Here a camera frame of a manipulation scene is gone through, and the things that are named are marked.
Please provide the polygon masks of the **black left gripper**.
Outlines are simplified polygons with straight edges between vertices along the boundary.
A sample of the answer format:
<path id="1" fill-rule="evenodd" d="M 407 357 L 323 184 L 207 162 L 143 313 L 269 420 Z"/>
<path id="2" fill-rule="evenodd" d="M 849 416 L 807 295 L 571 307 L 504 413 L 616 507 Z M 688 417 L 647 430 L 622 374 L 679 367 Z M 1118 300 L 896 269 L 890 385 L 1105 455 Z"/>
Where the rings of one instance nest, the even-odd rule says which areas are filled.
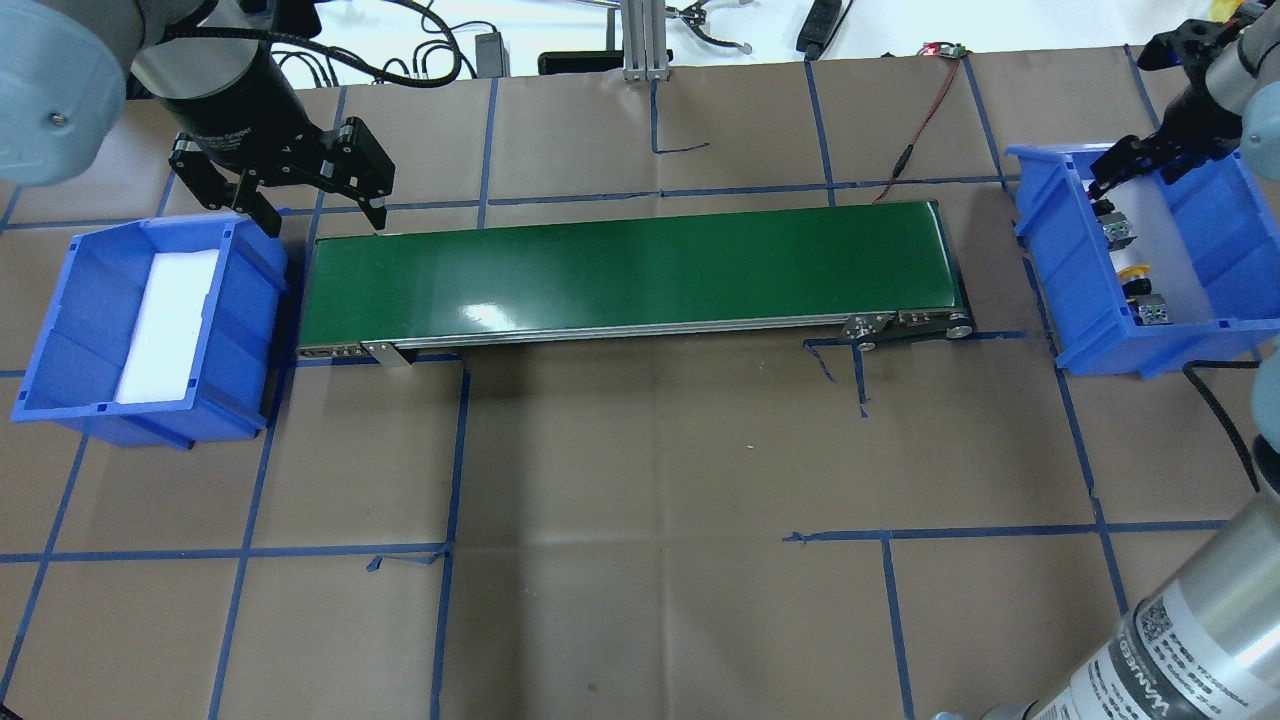
<path id="1" fill-rule="evenodd" d="M 255 40 L 172 40 L 140 53 L 132 70 L 182 133 L 170 164 L 202 208 L 232 210 L 279 240 L 283 219 L 261 186 L 310 184 L 356 204 L 387 228 L 396 164 L 358 117 L 315 126 Z"/>

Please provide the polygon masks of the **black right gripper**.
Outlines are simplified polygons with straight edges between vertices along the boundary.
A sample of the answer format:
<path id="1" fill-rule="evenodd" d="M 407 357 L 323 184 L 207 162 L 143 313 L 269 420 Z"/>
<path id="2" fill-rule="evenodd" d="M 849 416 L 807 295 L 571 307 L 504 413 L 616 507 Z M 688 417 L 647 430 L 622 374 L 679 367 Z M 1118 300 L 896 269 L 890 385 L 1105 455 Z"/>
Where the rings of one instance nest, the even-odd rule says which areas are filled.
<path id="1" fill-rule="evenodd" d="M 1156 132 L 1124 136 L 1091 163 L 1089 199 L 1103 199 L 1158 168 L 1162 182 L 1174 184 L 1238 149 L 1245 106 L 1271 81 L 1271 20 L 1184 20 L 1144 45 L 1138 68 L 1179 69 L 1187 86 L 1166 106 Z"/>

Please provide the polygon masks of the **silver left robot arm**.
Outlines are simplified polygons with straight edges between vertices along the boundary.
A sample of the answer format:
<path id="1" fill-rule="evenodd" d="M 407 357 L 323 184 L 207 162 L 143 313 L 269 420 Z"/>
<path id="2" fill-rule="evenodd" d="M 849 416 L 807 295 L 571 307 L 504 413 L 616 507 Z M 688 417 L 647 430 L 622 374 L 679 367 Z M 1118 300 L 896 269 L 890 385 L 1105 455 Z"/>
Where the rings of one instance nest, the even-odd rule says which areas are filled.
<path id="1" fill-rule="evenodd" d="M 178 122 L 169 164 L 204 206 L 278 236 L 264 188 L 311 186 L 387 223 L 396 167 L 358 118 L 314 124 L 273 59 L 321 31 L 312 1 L 5 1 L 3 178 L 83 174 L 119 122 L 131 81 Z"/>

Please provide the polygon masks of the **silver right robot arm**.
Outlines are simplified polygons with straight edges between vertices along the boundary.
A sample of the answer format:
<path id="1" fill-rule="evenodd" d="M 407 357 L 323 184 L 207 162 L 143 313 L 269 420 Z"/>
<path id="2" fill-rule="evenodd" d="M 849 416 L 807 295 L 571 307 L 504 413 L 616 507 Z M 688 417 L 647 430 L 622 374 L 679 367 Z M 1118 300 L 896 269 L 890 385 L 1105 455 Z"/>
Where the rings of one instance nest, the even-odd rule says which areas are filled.
<path id="1" fill-rule="evenodd" d="M 1156 35 L 1138 67 L 1188 85 L 1147 137 L 1011 146 L 1028 242 L 1080 375 L 1179 370 L 1245 466 L 1254 497 L 1057 689 L 989 719 L 1277 716 L 1277 4 Z"/>

